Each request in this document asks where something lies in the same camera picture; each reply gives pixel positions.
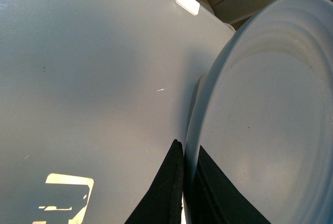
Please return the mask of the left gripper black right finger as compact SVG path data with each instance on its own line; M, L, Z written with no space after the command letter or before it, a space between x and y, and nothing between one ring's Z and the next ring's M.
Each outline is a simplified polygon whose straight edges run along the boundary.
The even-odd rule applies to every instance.
M193 184L192 223L269 223L200 147Z

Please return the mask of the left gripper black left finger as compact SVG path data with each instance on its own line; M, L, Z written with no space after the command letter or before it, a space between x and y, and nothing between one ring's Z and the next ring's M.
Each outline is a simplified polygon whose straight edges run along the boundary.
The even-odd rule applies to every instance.
M181 223L183 179L183 146L175 139L148 191L126 223Z

